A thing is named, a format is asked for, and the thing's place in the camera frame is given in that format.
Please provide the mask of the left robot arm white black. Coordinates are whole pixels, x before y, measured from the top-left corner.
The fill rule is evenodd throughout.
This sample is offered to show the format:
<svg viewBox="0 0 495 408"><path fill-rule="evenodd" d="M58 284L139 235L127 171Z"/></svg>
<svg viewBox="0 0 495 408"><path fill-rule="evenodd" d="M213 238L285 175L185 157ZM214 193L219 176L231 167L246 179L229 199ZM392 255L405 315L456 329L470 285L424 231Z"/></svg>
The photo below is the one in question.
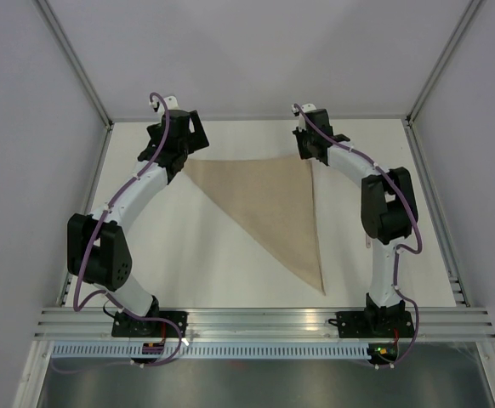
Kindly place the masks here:
<svg viewBox="0 0 495 408"><path fill-rule="evenodd" d="M113 337L181 334L185 320L160 314L159 302L136 280L127 233L150 201L183 170L188 156L209 146L197 111L172 109L147 128L149 142L133 175L104 205L67 223L67 269L117 307Z"/></svg>

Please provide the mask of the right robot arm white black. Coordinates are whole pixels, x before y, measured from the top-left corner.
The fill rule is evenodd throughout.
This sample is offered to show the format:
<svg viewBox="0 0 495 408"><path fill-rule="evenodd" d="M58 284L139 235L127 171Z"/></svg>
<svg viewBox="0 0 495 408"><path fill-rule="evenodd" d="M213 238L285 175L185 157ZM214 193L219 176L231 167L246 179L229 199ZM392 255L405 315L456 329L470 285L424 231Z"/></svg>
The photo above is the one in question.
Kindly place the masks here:
<svg viewBox="0 0 495 408"><path fill-rule="evenodd" d="M400 253L410 248L407 238L416 239L412 253L423 249L410 172L379 165L348 137L336 134L326 110L295 104L292 112L298 119L293 134L301 159L340 171L360 189L361 225L371 242L373 272L364 309L338 312L329 325L341 338L414 337L409 301L399 288Z"/></svg>

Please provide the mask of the beige cloth napkin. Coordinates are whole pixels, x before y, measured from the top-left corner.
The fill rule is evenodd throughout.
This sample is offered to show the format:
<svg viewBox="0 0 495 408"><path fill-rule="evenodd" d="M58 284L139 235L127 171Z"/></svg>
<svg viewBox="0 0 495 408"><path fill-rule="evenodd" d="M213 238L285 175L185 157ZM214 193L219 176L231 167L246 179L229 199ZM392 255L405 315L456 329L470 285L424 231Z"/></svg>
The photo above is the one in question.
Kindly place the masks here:
<svg viewBox="0 0 495 408"><path fill-rule="evenodd" d="M312 166L296 156L190 159L184 172L291 273L325 292Z"/></svg>

